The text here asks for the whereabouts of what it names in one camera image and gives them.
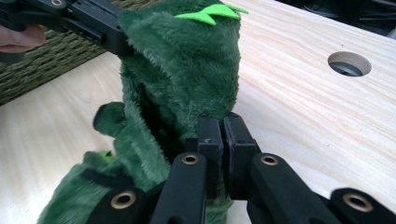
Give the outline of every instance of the wooden table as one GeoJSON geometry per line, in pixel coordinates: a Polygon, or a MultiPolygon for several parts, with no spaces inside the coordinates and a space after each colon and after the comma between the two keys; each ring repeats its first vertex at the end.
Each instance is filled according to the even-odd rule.
{"type": "MultiPolygon", "coordinates": [[[[249,11],[233,111],[261,149],[325,197],[352,187],[396,212],[396,41],[274,1],[226,2],[249,11]],[[371,72],[334,72],[338,51],[361,55],[371,72]]],[[[120,101],[119,69],[106,53],[0,107],[1,223],[35,223],[85,151],[112,148],[92,119],[120,101]]],[[[229,223],[249,223],[245,206],[232,207],[229,223]]]]}

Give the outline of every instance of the wicker weave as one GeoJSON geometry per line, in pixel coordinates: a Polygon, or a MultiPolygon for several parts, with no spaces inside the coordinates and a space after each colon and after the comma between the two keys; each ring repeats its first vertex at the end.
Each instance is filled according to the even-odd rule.
{"type": "MultiPolygon", "coordinates": [[[[122,7],[140,8],[153,0],[110,0],[122,7]]],[[[47,31],[47,43],[26,53],[20,63],[0,63],[0,105],[56,78],[105,52],[72,34],[47,31]]]]}

